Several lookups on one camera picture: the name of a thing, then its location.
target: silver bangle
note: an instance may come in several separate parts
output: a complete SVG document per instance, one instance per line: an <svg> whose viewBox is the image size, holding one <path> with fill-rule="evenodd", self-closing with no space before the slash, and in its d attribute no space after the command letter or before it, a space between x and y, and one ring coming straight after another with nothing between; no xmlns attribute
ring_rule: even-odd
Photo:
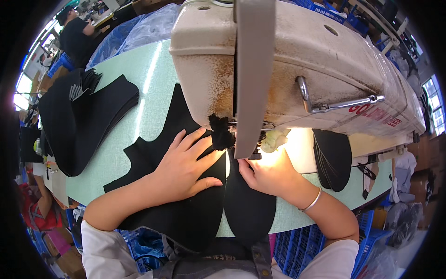
<svg viewBox="0 0 446 279"><path fill-rule="evenodd" d="M302 209L301 211L302 211L302 212L305 212L305 211L307 211L308 209L312 208L313 205L318 201L318 199L319 199L319 197L321 196L321 194L322 194L322 188L319 187L319 193L318 193L318 196L314 199L314 201L313 201L309 206L307 206L306 208Z"/></svg>

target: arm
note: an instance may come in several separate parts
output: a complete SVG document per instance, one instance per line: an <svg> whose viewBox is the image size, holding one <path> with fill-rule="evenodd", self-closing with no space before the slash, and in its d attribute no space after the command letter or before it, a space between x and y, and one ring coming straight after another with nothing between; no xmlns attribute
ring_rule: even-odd
<svg viewBox="0 0 446 279"><path fill-rule="evenodd" d="M36 180L37 187L42 195L42 197L37 201L37 205L39 207L40 213L43 216L43 219L46 218L48 212L50 212L51 205L53 204L53 195L45 186L43 182L43 178L40 175L34 175L34 179Z"/></svg>
<svg viewBox="0 0 446 279"><path fill-rule="evenodd" d="M197 181L224 153L215 150L197 161L212 144L209 136L193 145L204 132L205 129L200 128L183 139L186 131L182 130L153 173L98 197L87 206L83 219L94 228L112 231L125 218L142 209L184 200L209 187L222 186L223 183L214 177Z"/></svg>
<svg viewBox="0 0 446 279"><path fill-rule="evenodd" d="M314 201L319 188L295 171L285 149L262 156L258 161L239 160L240 173L249 187L281 197L298 209L304 209ZM327 238L326 246L343 239L359 241L358 221L353 212L324 191L305 213Z"/></svg>
<svg viewBox="0 0 446 279"><path fill-rule="evenodd" d="M84 27L84 29L82 30L82 33L84 33L87 36L91 36L95 32L95 27L93 25L91 25L90 19L87 21L88 21L88 24Z"/></svg>

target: apron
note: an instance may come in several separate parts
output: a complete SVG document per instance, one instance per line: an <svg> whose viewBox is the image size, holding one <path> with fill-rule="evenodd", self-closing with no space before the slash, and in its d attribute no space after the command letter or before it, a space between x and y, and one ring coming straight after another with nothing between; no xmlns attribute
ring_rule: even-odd
<svg viewBox="0 0 446 279"><path fill-rule="evenodd" d="M222 269L238 269L260 279L273 279L268 236L251 246L235 238L215 238L202 253L173 243L163 235L163 252L169 261L153 271L153 279L202 279Z"/></svg>

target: hand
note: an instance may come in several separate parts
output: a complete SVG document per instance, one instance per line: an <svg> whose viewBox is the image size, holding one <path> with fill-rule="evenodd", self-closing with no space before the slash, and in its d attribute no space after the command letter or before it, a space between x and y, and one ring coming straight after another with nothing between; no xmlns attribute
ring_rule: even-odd
<svg viewBox="0 0 446 279"><path fill-rule="evenodd" d="M284 148L273 153L262 153L261 160L238 159L238 161L240 174L249 187L283 199L296 191L300 179L303 178L294 169Z"/></svg>
<svg viewBox="0 0 446 279"><path fill-rule="evenodd" d="M192 146L205 131L206 129L199 128L184 139L186 130L178 133L157 169L149 174L153 179L150 194L157 195L159 204L184 200L209 187L223 185L215 177L197 181L224 154L224 151L214 150L197 161L198 156L212 145L212 139L208 136Z"/></svg>

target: window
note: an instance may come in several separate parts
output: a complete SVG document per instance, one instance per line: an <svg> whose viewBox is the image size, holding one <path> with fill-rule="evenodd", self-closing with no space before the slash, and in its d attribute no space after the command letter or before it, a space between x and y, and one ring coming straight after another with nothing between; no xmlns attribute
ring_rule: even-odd
<svg viewBox="0 0 446 279"><path fill-rule="evenodd" d="M443 99L440 86L438 85L437 77L433 75L426 83L423 84L427 92L429 104L432 107L434 127L437 135L445 131L445 120L443 111Z"/></svg>

